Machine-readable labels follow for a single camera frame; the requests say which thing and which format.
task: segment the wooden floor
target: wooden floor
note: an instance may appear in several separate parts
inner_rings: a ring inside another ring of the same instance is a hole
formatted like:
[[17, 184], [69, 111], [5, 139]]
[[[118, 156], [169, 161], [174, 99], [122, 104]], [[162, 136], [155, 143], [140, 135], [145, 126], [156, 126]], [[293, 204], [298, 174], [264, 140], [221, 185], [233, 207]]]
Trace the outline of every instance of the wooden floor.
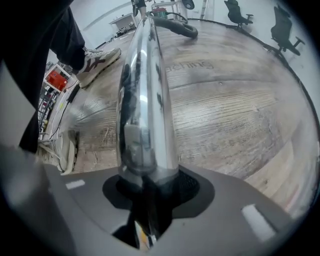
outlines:
[[[241, 178], [298, 216], [313, 193], [319, 154], [300, 85], [251, 38], [205, 21], [190, 24], [196, 40], [158, 29], [179, 160]], [[132, 36], [104, 47], [121, 48], [120, 60], [80, 90], [64, 114], [60, 131], [79, 131], [75, 173], [117, 166], [117, 94]]]

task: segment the black office chair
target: black office chair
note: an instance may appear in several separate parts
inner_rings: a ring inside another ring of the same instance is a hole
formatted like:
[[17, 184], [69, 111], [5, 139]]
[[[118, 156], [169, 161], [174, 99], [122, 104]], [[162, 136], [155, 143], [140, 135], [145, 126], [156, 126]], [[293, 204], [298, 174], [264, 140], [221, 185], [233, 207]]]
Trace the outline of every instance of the black office chair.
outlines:
[[296, 49], [298, 44], [303, 43], [300, 38], [296, 36], [296, 43], [292, 44], [289, 41], [289, 36], [291, 32], [292, 22], [289, 19], [290, 14], [282, 9], [279, 5], [278, 7], [274, 7], [275, 13], [275, 26], [271, 28], [271, 35], [274, 41], [276, 41], [279, 45], [278, 53], [282, 50], [285, 52], [287, 49], [293, 52], [294, 54], [300, 56], [300, 52]]
[[244, 18], [241, 16], [238, 1], [228, 0], [228, 1], [224, 1], [224, 3], [229, 10], [228, 17], [229, 17], [230, 21], [238, 24], [238, 28], [242, 28], [243, 23], [246, 25], [253, 23], [250, 20], [250, 17], [253, 16], [252, 14], [247, 14], [247, 18]]

